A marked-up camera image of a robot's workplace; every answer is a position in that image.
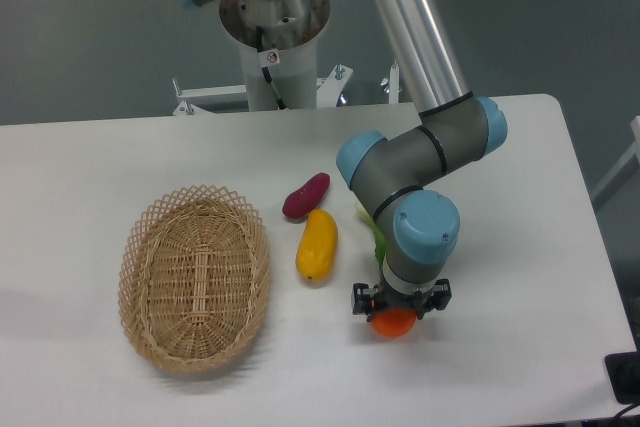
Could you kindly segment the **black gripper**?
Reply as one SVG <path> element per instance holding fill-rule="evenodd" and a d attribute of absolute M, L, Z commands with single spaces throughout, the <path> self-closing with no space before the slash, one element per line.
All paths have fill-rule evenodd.
<path fill-rule="evenodd" d="M 451 285 L 448 279 L 438 279 L 428 292 L 417 290 L 412 294 L 401 293 L 385 283 L 373 286 L 354 283 L 351 306 L 352 313 L 365 316 L 367 322 L 372 322 L 378 312 L 392 308 L 413 310 L 416 312 L 416 319 L 422 320 L 433 310 L 444 310 L 451 298 Z"/>

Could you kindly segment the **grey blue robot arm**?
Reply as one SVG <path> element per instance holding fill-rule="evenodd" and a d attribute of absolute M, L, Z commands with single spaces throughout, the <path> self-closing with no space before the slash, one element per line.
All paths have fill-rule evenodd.
<path fill-rule="evenodd" d="M 180 0 L 217 3 L 242 55 L 253 111 L 316 108 L 315 40 L 329 0 Z M 477 97 L 461 74 L 432 0 L 374 0 L 420 122 L 386 138 L 361 133 L 339 150 L 337 167 L 388 247 L 376 285 L 353 287 L 355 314 L 376 320 L 398 309 L 422 317 L 451 298 L 440 273 L 460 228 L 455 205 L 430 184 L 499 148 L 504 114 Z"/>

